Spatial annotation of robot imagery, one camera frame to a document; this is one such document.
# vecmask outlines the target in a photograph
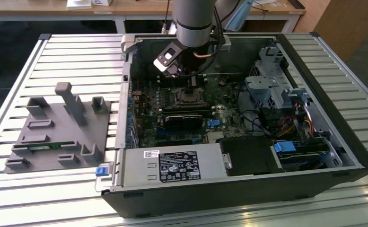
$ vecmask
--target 3d printed holder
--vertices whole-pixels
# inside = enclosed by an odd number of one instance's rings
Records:
[[[29,116],[5,162],[7,174],[97,167],[103,160],[110,102],[93,97],[81,102],[67,82],[57,83],[63,104],[29,99]]]

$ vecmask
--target blue tab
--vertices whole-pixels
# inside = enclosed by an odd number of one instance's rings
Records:
[[[217,125],[219,125],[219,120],[218,119],[213,120],[213,126],[217,126]]]
[[[214,127],[219,125],[219,120],[209,120],[207,121],[207,127]]]
[[[109,167],[97,167],[94,171],[95,176],[107,176],[109,175]]]
[[[294,144],[291,141],[279,141],[273,145],[274,151],[279,152],[294,152]]]

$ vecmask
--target table leg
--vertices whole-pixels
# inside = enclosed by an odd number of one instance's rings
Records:
[[[126,28],[125,28],[125,17],[123,16],[114,17],[114,25],[115,25],[115,30],[117,30],[118,34],[125,34]]]
[[[294,30],[299,15],[289,15],[289,19],[285,22],[282,33],[290,33]]]

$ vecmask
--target white label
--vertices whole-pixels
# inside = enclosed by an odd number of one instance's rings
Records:
[[[109,11],[94,11],[94,14],[111,14]]]
[[[158,150],[145,150],[143,151],[143,158],[158,157],[158,154],[159,154]]]

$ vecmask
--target aluminum table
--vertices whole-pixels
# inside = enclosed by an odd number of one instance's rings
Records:
[[[366,87],[319,37],[286,37],[368,148]],[[51,35],[37,41],[0,109],[0,226],[368,226],[368,176],[310,199],[123,219],[94,190],[94,168],[3,174],[29,114],[27,98],[43,96],[49,103],[61,102],[54,85],[62,81],[73,84],[71,92],[82,101],[103,96],[111,102],[105,161],[113,160],[123,65],[119,41],[118,34]],[[302,87],[297,73],[290,70],[290,74]]]

